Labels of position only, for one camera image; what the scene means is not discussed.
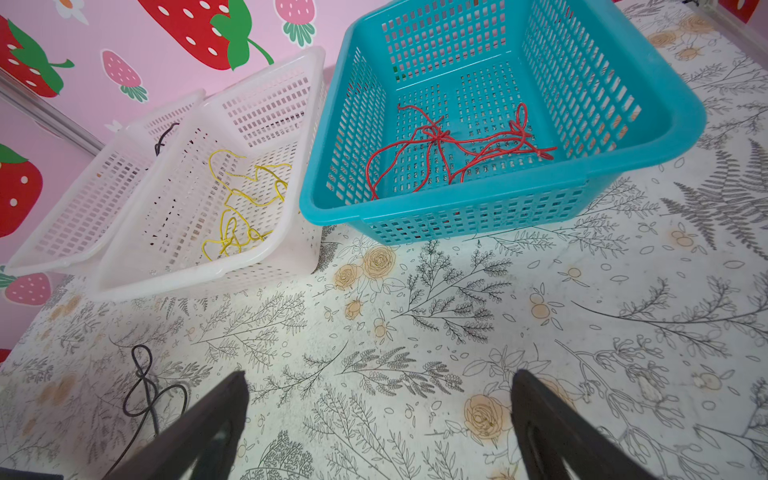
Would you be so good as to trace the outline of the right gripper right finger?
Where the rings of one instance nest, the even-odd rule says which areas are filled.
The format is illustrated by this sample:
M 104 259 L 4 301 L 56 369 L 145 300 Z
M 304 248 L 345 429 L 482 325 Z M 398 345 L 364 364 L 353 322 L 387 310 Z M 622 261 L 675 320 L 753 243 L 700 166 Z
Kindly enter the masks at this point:
M 529 371 L 515 373 L 510 396 L 513 429 L 530 479 L 651 477 Z

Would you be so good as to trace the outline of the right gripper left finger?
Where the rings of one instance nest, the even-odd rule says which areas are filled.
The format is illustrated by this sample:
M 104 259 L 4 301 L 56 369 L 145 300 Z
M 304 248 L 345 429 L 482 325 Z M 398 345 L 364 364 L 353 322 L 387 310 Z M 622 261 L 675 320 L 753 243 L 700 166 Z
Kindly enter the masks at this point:
M 235 371 L 108 479 L 226 479 L 245 428 L 249 391 Z

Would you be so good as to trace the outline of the middle white plastic basket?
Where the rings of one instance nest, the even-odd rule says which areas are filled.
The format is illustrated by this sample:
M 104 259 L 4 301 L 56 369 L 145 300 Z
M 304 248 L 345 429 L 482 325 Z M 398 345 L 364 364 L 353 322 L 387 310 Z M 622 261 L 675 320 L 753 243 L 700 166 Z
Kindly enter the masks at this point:
M 326 88 L 319 47 L 205 100 L 153 166 L 91 295 L 207 297 L 312 273 L 321 230 L 300 196 Z

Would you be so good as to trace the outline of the white plastic basket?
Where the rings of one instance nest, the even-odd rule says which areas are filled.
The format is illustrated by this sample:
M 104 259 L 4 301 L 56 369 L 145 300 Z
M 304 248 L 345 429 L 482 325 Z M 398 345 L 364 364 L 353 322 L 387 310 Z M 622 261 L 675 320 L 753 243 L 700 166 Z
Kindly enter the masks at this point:
M 136 201 L 153 170 L 157 146 L 205 98 L 198 89 L 153 109 L 115 134 L 5 265 L 12 276 L 54 272 L 86 276 Z
M 91 295 L 207 297 L 312 273 L 321 230 L 300 196 L 326 88 L 319 47 L 205 100 L 153 166 Z

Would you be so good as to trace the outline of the left white plastic basket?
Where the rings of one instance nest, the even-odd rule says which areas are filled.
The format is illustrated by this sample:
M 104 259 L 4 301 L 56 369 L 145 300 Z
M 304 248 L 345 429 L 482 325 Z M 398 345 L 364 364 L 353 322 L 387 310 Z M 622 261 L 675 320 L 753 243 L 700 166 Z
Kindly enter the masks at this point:
M 153 170 L 157 146 L 205 98 L 198 89 L 153 109 L 115 134 L 5 265 L 12 276 L 54 272 L 86 276 L 136 201 Z

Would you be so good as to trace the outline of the teal plastic basket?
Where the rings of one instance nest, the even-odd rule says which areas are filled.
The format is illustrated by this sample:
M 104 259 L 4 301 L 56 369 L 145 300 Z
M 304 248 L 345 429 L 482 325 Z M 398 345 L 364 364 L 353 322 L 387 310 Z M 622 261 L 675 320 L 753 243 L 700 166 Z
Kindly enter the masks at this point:
M 387 245 L 561 222 L 705 124 L 609 1 L 399 1 L 344 36 L 301 209 Z

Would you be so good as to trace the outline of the left aluminium corner post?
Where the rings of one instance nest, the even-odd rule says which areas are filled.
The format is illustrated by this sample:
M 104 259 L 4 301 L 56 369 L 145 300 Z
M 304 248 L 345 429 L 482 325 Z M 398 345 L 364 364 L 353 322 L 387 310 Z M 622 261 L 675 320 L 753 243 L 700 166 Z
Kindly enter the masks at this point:
M 1 71 L 1 98 L 61 139 L 96 156 L 105 147 L 93 134 Z

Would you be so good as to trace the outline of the aluminium corner post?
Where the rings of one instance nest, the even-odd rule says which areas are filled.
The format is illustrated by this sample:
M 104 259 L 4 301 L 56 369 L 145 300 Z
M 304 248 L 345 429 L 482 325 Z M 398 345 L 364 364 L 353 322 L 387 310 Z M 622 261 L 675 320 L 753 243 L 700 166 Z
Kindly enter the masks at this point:
M 105 147 L 93 134 L 1 71 L 1 98 L 61 139 L 96 156 Z
M 767 0 L 685 1 L 752 53 L 767 55 Z

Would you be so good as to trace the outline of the right aluminium corner post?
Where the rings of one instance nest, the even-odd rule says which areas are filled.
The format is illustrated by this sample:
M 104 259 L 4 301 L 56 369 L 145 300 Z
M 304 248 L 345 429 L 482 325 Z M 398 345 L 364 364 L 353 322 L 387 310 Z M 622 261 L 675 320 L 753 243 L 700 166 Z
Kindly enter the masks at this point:
M 685 1 L 752 53 L 767 55 L 767 0 Z

